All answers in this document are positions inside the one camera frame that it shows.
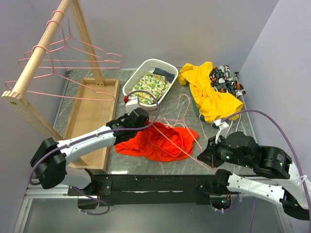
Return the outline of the yellow garment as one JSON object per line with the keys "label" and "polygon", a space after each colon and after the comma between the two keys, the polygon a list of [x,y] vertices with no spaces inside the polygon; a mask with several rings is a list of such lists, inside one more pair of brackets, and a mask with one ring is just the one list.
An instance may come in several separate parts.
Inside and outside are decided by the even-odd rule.
{"label": "yellow garment", "polygon": [[200,66],[186,63],[178,75],[181,85],[190,85],[195,107],[207,123],[226,118],[243,108],[243,102],[235,96],[218,92],[212,87],[209,77],[212,70],[212,62],[204,62]]}

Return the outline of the orange mesh shorts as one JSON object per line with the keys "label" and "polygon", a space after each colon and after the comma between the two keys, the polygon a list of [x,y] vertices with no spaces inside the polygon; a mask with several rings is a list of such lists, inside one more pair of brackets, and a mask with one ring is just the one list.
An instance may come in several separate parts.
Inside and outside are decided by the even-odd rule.
{"label": "orange mesh shorts", "polygon": [[155,122],[151,127],[115,146],[119,154],[145,157],[156,162],[173,162],[187,159],[193,152],[199,135],[192,129],[170,127]]}

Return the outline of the lemon print garment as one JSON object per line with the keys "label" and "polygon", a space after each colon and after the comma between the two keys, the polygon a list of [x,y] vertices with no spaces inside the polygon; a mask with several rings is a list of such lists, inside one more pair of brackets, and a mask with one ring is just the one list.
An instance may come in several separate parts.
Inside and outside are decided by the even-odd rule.
{"label": "lemon print garment", "polygon": [[[166,93],[170,85],[170,82],[167,81],[165,76],[148,72],[133,86],[129,93],[143,90],[152,94],[156,100],[159,100]],[[134,95],[139,96],[139,101],[143,104],[155,104],[154,99],[146,93],[136,92]]]}

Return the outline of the wooden clothes rack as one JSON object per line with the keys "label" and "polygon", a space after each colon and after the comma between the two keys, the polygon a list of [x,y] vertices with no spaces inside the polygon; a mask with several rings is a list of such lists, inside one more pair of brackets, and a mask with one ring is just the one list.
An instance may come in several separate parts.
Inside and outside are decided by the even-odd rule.
{"label": "wooden clothes rack", "polygon": [[[73,138],[115,117],[120,81],[105,78],[102,72],[119,69],[122,60],[121,55],[93,45],[81,3],[63,0],[39,42],[20,60],[19,78],[5,82],[1,100],[39,134],[36,145],[46,138]],[[59,133],[28,97],[72,103],[64,132]]]}

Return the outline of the white plastic laundry basket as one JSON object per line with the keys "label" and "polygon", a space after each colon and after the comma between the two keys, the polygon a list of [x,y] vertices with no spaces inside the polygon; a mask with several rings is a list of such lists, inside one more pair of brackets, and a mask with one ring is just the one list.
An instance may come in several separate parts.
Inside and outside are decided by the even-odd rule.
{"label": "white plastic laundry basket", "polygon": [[148,72],[153,74],[153,71],[155,68],[160,68],[162,70],[165,70],[169,73],[173,73],[175,75],[175,79],[173,80],[172,83],[170,83],[170,87],[166,91],[166,93],[159,99],[155,104],[152,105],[147,105],[143,104],[140,102],[141,108],[147,110],[147,111],[152,111],[157,108],[157,105],[161,103],[161,101],[164,99],[164,97],[168,94],[168,91],[172,87],[173,83],[177,80],[178,77],[178,70],[175,66],[158,60],[158,59],[148,59],[144,61],[139,68],[132,74],[132,76],[128,79],[128,81],[125,83],[125,85],[122,88],[123,94],[126,96],[129,94],[129,91],[133,88],[133,86]]}

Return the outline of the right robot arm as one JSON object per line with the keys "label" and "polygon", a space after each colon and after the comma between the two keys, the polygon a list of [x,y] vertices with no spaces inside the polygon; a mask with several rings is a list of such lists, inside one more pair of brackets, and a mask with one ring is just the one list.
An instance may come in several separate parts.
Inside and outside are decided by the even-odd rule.
{"label": "right robot arm", "polygon": [[[212,137],[206,149],[197,159],[217,168],[213,181],[205,189],[209,194],[222,195],[239,192],[265,200],[296,219],[309,220],[306,194],[299,177],[299,171],[290,156],[282,149],[260,146],[253,137],[235,132],[228,137]],[[231,163],[253,170],[263,178],[276,182],[275,185],[249,180],[233,172],[221,169],[224,163]]]}

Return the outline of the dark navy garment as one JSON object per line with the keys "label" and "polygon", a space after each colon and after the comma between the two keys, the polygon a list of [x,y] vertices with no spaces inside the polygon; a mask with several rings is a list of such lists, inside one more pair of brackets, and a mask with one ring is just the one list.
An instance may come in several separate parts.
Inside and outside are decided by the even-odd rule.
{"label": "dark navy garment", "polygon": [[173,73],[169,73],[169,72],[167,72],[165,70],[162,70],[160,68],[155,68],[155,70],[153,71],[153,74],[160,75],[160,76],[165,76],[166,80],[169,83],[172,83],[173,80],[175,79],[175,75]]}

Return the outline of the black white orange patterned garment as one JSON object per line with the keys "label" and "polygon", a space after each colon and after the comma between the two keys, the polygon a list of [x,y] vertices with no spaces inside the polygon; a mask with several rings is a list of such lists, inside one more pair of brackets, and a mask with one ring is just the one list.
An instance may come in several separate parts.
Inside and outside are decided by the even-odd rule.
{"label": "black white orange patterned garment", "polygon": [[229,93],[240,98],[246,94],[244,87],[233,78],[228,65],[213,67],[209,74],[211,86],[215,91]]}

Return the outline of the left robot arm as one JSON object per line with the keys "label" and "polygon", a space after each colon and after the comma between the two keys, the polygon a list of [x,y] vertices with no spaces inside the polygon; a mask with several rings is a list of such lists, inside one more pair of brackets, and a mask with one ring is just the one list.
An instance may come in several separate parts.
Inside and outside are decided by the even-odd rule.
{"label": "left robot arm", "polygon": [[97,183],[86,169],[69,166],[76,159],[93,151],[108,148],[134,138],[146,128],[149,114],[142,108],[136,108],[129,114],[106,123],[104,126],[84,135],[54,141],[45,139],[30,161],[32,173],[43,189],[51,189],[59,184],[79,188],[84,194],[96,191]]}

